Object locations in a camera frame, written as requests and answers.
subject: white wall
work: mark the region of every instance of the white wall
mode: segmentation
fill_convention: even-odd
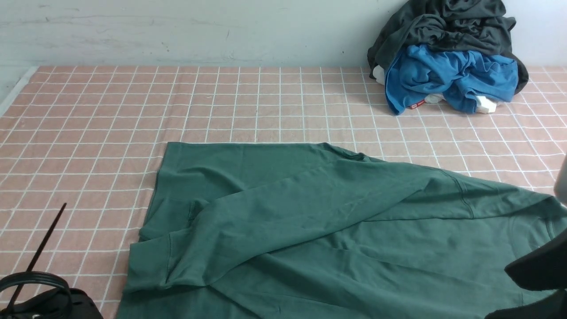
[[[405,0],[1,0],[0,65],[358,66]],[[507,0],[514,52],[567,65],[566,0]]]

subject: white cloth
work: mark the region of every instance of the white cloth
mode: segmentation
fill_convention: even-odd
[[[378,65],[376,68],[374,68],[374,70],[372,70],[372,75],[374,75],[374,77],[376,78],[376,82],[381,85],[386,85],[386,74],[381,66]],[[429,94],[425,97],[425,103],[428,104],[437,104],[442,100],[445,100],[445,98],[443,97],[443,94],[440,93]],[[483,114],[493,113],[494,111],[496,111],[496,107],[502,104],[502,102],[500,101],[489,99],[483,95],[476,96],[476,101],[476,112]]]

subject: black stick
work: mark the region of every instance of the black stick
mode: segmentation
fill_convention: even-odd
[[[29,263],[29,266],[26,269],[26,271],[32,271],[37,260],[39,259],[39,255],[41,255],[41,252],[43,252],[43,248],[45,248],[45,245],[47,244],[47,241],[51,237],[51,234],[53,233],[53,230],[55,229],[57,222],[59,222],[59,219],[61,218],[61,215],[63,214],[63,211],[65,210],[66,206],[67,206],[67,203],[65,203],[65,204],[63,204],[63,206],[61,206],[59,213],[57,214],[57,216],[55,216],[55,220],[53,220],[53,223],[51,223],[51,226],[47,230],[47,234],[45,234],[45,237],[43,237],[43,240],[41,240],[41,244],[39,244],[39,248],[37,249],[35,255],[33,255],[32,261]],[[12,313],[13,312],[14,304],[16,303],[16,299],[20,295],[20,292],[22,292],[23,287],[24,287],[24,285],[19,285],[16,288],[16,291],[14,292],[14,294],[12,295],[12,298],[10,299],[10,303],[8,304],[8,307],[6,307],[6,313]]]

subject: sweatshirt sleeve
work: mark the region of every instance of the sweatshirt sleeve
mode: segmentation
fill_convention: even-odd
[[[380,214],[428,182],[391,164],[339,160],[217,199],[188,228],[132,245],[125,292],[206,286],[255,256]]]

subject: ribbed cuff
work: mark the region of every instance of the ribbed cuff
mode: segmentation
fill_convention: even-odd
[[[163,289],[170,270],[170,256],[169,235],[132,244],[124,293]]]

